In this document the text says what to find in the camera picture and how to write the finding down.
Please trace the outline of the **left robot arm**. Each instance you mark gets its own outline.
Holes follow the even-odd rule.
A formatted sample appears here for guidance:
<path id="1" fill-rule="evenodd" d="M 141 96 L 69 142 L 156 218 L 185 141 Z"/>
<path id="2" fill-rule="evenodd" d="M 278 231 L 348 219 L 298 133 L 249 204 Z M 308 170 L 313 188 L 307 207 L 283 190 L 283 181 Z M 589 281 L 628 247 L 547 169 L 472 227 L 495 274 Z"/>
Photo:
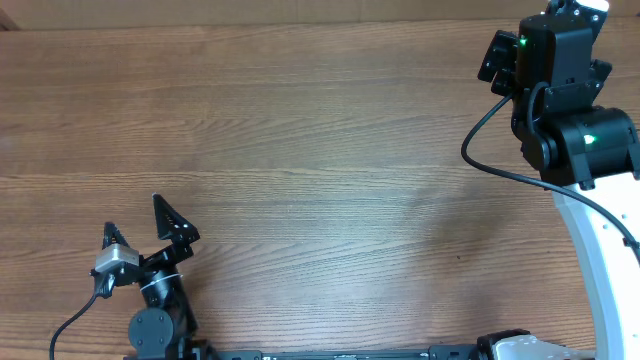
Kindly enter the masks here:
<path id="1" fill-rule="evenodd" d="M 160 194 L 153 194 L 152 202 L 158 239 L 168 245 L 144 256 L 107 222 L 92 270 L 96 295 L 108 298 L 116 287 L 139 287 L 145 308 L 128 329 L 137 359 L 198 359 L 206 348 L 194 340 L 198 323 L 177 265 L 194 255 L 192 244 L 200 235 Z"/>

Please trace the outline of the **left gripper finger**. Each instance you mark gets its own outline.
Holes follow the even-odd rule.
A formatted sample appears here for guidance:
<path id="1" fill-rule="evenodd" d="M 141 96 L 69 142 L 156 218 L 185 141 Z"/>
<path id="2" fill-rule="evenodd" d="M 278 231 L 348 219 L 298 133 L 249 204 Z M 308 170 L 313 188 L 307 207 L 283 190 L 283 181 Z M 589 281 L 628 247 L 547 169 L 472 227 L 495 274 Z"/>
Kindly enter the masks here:
<path id="1" fill-rule="evenodd" d="M 106 249 L 107 247 L 114 244 L 122 245 L 125 247 L 129 246 L 118 227 L 112 222 L 106 222 L 104 224 L 102 248 Z"/>
<path id="2" fill-rule="evenodd" d="M 154 193 L 152 200 L 159 240 L 170 240 L 175 245 L 189 245 L 200 239 L 198 229 L 159 193 Z"/>

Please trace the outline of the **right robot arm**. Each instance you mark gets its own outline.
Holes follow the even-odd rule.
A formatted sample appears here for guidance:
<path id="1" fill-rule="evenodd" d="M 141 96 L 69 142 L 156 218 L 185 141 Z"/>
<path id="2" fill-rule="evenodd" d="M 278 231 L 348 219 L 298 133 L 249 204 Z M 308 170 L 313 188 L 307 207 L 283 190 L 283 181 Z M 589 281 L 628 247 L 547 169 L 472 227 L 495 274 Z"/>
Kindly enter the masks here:
<path id="1" fill-rule="evenodd" d="M 592 56 L 597 12 L 542 13 L 499 31 L 478 77 L 513 103 L 511 127 L 552 191 L 591 306 L 596 359 L 639 356 L 639 137 L 631 118 L 594 101 L 612 66 Z"/>

